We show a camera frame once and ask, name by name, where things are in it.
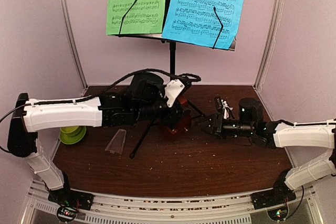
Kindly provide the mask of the brown metronome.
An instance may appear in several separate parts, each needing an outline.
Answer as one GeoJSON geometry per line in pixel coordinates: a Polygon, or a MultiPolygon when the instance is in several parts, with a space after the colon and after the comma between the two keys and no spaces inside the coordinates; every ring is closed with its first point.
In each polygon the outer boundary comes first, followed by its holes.
{"type": "Polygon", "coordinates": [[[184,116],[181,120],[181,122],[178,123],[177,127],[173,130],[170,130],[168,127],[160,125],[160,120],[159,120],[159,129],[161,133],[163,134],[164,139],[175,142],[179,137],[184,135],[186,132],[189,131],[191,127],[191,111],[188,108],[188,101],[185,96],[179,97],[173,107],[182,107],[184,109],[184,116]]]}

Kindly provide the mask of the clear metronome cover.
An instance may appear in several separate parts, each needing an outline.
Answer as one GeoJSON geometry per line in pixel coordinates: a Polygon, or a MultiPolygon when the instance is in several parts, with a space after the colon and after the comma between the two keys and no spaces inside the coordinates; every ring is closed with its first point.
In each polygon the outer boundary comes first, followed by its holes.
{"type": "Polygon", "coordinates": [[[126,134],[127,134],[126,130],[118,129],[104,150],[112,154],[121,155],[124,149],[126,134]]]}

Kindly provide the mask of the blue sheet music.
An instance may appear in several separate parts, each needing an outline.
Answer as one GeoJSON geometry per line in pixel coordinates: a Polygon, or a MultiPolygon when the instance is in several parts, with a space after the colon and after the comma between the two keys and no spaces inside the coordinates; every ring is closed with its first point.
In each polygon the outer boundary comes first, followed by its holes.
{"type": "Polygon", "coordinates": [[[162,37],[227,50],[239,28],[244,0],[170,0],[162,37]]]}

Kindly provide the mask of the green sheet music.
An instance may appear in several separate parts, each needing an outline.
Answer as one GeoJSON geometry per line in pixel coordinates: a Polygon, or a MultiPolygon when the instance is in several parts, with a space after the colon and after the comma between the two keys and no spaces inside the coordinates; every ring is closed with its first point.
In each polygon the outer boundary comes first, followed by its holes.
{"type": "Polygon", "coordinates": [[[108,0],[106,35],[160,34],[165,0],[108,0]]]}

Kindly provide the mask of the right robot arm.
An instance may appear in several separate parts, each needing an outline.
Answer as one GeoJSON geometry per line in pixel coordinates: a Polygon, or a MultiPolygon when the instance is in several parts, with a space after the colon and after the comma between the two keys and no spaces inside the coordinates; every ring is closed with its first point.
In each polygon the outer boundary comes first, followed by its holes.
{"type": "Polygon", "coordinates": [[[309,162],[282,172],[269,192],[272,203],[279,204],[289,192],[335,176],[335,120],[313,123],[292,123],[286,120],[264,121],[263,105],[254,98],[240,99],[239,118],[233,117],[232,108],[220,97],[214,99],[217,112],[195,122],[202,132],[218,139],[249,137],[264,148],[288,146],[323,147],[326,152],[309,162]]]}

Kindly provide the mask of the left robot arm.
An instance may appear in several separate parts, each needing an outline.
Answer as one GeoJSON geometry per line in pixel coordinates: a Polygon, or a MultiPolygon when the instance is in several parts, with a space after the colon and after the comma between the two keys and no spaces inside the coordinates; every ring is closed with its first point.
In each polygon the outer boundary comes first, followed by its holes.
{"type": "Polygon", "coordinates": [[[161,119],[176,124],[184,109],[178,101],[191,86],[185,74],[171,75],[163,83],[158,70],[145,69],[131,73],[132,82],[122,93],[109,89],[83,98],[62,100],[30,99],[19,95],[12,115],[6,152],[24,158],[45,183],[50,197],[60,205],[77,201],[67,175],[43,154],[38,131],[52,128],[90,126],[133,126],[138,121],[161,119]]]}

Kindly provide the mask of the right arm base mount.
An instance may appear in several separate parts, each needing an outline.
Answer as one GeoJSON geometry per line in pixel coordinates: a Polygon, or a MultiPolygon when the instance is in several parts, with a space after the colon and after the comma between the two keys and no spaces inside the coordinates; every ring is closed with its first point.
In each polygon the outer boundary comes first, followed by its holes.
{"type": "Polygon", "coordinates": [[[289,217],[288,203],[296,199],[293,192],[283,198],[276,197],[273,190],[260,191],[251,194],[251,200],[255,210],[266,209],[268,217],[272,221],[285,221],[289,217]]]}

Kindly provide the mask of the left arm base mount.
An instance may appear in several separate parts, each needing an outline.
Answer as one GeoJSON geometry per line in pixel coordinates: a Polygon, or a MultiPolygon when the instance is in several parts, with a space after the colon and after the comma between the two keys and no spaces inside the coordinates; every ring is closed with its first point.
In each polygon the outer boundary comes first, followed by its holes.
{"type": "Polygon", "coordinates": [[[80,191],[70,190],[68,194],[50,191],[48,200],[59,205],[56,217],[59,221],[69,223],[74,221],[80,214],[80,210],[90,210],[94,195],[80,191]]]}

